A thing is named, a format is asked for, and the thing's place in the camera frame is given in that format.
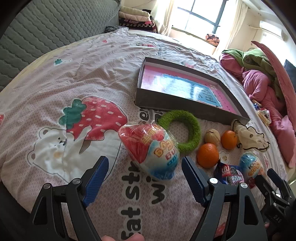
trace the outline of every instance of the blue gripper pad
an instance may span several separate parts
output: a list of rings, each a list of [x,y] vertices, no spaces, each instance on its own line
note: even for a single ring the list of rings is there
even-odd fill
[[[95,201],[108,169],[109,160],[107,157],[104,157],[85,186],[85,195],[82,200],[84,207],[87,207],[90,203]]]
[[[191,165],[185,157],[182,159],[181,166],[195,201],[200,203],[203,207],[206,207],[208,200],[206,199],[205,195],[205,187],[201,184],[195,171],[192,169]]]

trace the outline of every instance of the quilted gray cushion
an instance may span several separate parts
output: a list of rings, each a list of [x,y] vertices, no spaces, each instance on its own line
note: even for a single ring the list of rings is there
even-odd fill
[[[0,39],[0,91],[43,54],[118,25],[119,0],[32,0]]]

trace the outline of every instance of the window frame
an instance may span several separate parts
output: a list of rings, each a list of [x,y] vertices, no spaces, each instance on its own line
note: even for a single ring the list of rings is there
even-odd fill
[[[189,14],[194,15],[194,16],[196,16],[196,17],[198,17],[198,18],[201,18],[202,20],[205,20],[205,21],[207,21],[208,23],[212,24],[212,25],[214,26],[214,29],[213,29],[212,33],[215,34],[216,31],[217,31],[217,29],[218,29],[218,27],[220,27],[220,26],[219,26],[219,23],[220,23],[220,20],[221,20],[221,17],[222,17],[222,14],[223,14],[223,11],[224,11],[224,8],[225,8],[225,5],[226,5],[226,2],[227,2],[227,1],[228,1],[228,0],[223,0],[223,2],[222,2],[222,4],[221,4],[221,7],[220,7],[220,10],[219,10],[219,13],[218,13],[218,16],[217,16],[217,19],[216,19],[216,22],[215,22],[215,23],[212,22],[211,20],[208,20],[207,18],[205,18],[205,17],[203,17],[203,16],[201,16],[201,15],[198,15],[198,14],[192,12],[192,10],[193,10],[193,6],[194,6],[194,4],[195,4],[195,0],[193,1],[193,4],[192,4],[192,7],[191,7],[191,10],[190,10],[190,11],[189,11],[189,10],[186,10],[186,9],[183,9],[183,8],[181,8],[181,7],[178,7],[178,9],[183,10],[183,11],[185,11],[185,12],[188,12]]]

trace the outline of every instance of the snack bag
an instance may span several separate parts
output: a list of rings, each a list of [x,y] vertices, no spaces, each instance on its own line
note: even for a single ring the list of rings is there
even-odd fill
[[[159,180],[169,180],[179,160],[179,149],[173,135],[150,123],[127,123],[118,130],[119,138],[133,161]]]
[[[214,177],[227,185],[237,185],[244,182],[244,177],[240,172],[239,166],[224,164],[221,161],[216,166]]]
[[[248,184],[249,188],[254,188],[255,177],[264,174],[259,158],[254,153],[247,151],[241,156],[239,166],[244,175],[245,183]]]

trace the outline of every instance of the screw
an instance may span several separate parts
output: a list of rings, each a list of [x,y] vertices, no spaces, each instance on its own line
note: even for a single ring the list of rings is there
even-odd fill
[[[218,180],[216,178],[210,178],[210,183],[216,184]]]
[[[242,187],[242,188],[247,188],[248,185],[247,185],[246,183],[241,183],[241,187]]]
[[[73,184],[78,184],[78,183],[80,183],[80,179],[79,178],[75,178],[75,179],[73,179],[72,183]]]
[[[49,189],[49,188],[50,188],[50,183],[45,183],[45,184],[43,185],[43,188],[44,188],[44,189]]]

